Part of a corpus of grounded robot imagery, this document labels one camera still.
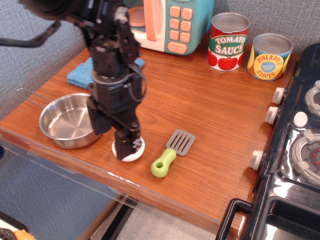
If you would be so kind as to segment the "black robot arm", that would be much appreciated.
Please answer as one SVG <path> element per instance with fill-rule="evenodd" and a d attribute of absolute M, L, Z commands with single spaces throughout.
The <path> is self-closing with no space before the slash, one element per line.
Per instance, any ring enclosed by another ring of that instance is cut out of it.
<path fill-rule="evenodd" d="M 90 52 L 93 82 L 87 109 L 97 135 L 115 128 L 113 154 L 124 162 L 140 158 L 145 142 L 136 108 L 147 92 L 147 80 L 136 64 L 140 44 L 134 38 L 126 5 L 120 0 L 24 0 L 23 6 L 49 21 L 80 28 Z"/>

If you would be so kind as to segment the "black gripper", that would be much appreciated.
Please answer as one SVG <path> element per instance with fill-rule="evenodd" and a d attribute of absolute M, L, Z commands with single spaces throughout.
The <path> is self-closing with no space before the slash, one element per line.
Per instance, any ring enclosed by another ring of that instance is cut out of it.
<path fill-rule="evenodd" d="M 141 145 L 136 107 L 144 98 L 143 77 L 130 73 L 114 82 L 90 83 L 87 88 L 87 109 L 94 133 L 102 135 L 115 127 L 116 158 L 122 160 L 134 154 Z"/>

